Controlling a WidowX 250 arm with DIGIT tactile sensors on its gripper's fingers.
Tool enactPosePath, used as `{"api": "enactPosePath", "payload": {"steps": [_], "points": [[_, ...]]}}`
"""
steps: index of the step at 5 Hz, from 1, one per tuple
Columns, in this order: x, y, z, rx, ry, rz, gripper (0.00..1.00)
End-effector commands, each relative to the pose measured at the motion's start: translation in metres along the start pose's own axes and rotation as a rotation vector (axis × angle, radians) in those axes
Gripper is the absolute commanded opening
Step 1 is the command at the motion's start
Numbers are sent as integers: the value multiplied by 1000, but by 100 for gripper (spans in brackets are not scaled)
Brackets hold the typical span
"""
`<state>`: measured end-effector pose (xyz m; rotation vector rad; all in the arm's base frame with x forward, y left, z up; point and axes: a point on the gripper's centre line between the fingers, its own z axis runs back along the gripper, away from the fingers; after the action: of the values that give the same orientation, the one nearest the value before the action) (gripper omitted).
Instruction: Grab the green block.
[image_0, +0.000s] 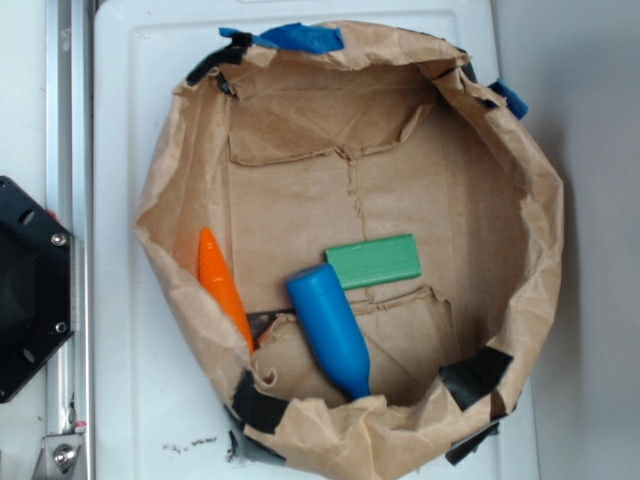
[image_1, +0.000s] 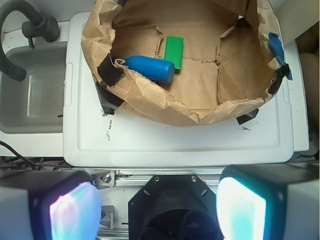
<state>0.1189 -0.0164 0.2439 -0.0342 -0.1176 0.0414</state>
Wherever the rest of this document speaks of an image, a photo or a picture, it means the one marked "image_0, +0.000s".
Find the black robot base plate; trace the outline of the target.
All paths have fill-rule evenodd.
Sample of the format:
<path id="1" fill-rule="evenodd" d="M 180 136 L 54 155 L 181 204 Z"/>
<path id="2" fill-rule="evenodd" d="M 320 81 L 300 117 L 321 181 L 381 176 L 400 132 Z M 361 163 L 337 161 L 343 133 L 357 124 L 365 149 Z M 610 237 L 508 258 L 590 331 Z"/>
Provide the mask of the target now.
<path id="1" fill-rule="evenodd" d="M 1 402 L 10 402 L 72 336 L 73 235 L 1 178 Z"/>

